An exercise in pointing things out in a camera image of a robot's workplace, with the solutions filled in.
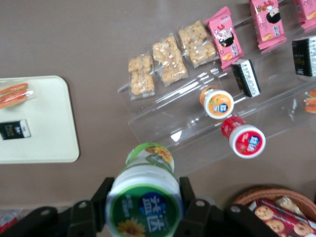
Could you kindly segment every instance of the green label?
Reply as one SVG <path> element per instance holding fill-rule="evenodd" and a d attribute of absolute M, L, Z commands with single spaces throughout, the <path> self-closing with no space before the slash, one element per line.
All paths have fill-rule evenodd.
<path fill-rule="evenodd" d="M 175 199 L 155 186 L 133 186 L 117 195 L 111 221 L 123 237 L 171 236 L 179 222 Z"/>
<path fill-rule="evenodd" d="M 134 148 L 126 159 L 126 168 L 137 164 L 151 164 L 173 171 L 173 158 L 166 147 L 157 143 L 143 143 Z"/>

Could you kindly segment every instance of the white tray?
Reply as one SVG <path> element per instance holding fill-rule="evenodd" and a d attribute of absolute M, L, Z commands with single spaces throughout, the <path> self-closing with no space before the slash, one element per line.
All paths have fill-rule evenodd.
<path fill-rule="evenodd" d="M 0 109 L 0 122 L 26 119 L 31 137 L 0 137 L 0 163 L 75 161 L 79 147 L 66 82 L 58 76 L 0 79 L 0 85 L 18 82 L 27 82 L 35 98 Z"/>

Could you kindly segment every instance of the cookie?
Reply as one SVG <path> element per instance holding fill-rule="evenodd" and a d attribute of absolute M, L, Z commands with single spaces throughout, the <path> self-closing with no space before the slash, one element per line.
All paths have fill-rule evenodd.
<path fill-rule="evenodd" d="M 273 217 L 273 211 L 267 206 L 259 206 L 255 210 L 255 214 L 257 217 L 264 221 L 270 220 Z"/>
<path fill-rule="evenodd" d="M 305 222 L 299 221 L 295 226 L 294 226 L 294 231 L 296 234 L 299 236 L 306 236 L 308 234 L 313 234 L 314 230 Z"/>
<path fill-rule="evenodd" d="M 266 224 L 276 233 L 282 232 L 285 229 L 284 224 L 278 220 L 270 220 L 267 221 Z"/>

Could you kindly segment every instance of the orange label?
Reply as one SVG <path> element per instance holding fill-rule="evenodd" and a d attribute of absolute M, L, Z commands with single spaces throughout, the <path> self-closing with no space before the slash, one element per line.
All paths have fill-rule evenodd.
<path fill-rule="evenodd" d="M 216 90 L 216 88 L 212 87 L 212 86 L 208 86 L 202 90 L 201 94 L 199 95 L 199 102 L 201 103 L 201 105 L 204 106 L 205 96 L 206 96 L 207 92 L 210 90 Z"/>
<path fill-rule="evenodd" d="M 223 116 L 226 113 L 229 113 L 230 108 L 232 107 L 232 101 L 227 95 L 216 94 L 211 97 L 208 103 L 209 111 L 215 116 Z"/>

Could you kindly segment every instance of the cartoon character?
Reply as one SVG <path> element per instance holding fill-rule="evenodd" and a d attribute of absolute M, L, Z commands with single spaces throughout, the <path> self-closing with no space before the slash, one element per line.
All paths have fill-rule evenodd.
<path fill-rule="evenodd" d="M 267 21 L 271 24 L 275 24 L 281 20 L 280 10 L 278 7 L 274 7 L 274 2 L 268 0 L 265 2 L 267 14 Z"/>
<path fill-rule="evenodd" d="M 234 35 L 232 33 L 232 27 L 230 27 L 228 30 L 225 29 L 224 25 L 221 25 L 220 27 L 217 27 L 218 30 L 215 30 L 215 38 L 218 39 L 219 43 L 223 47 L 229 47 L 235 42 Z"/>

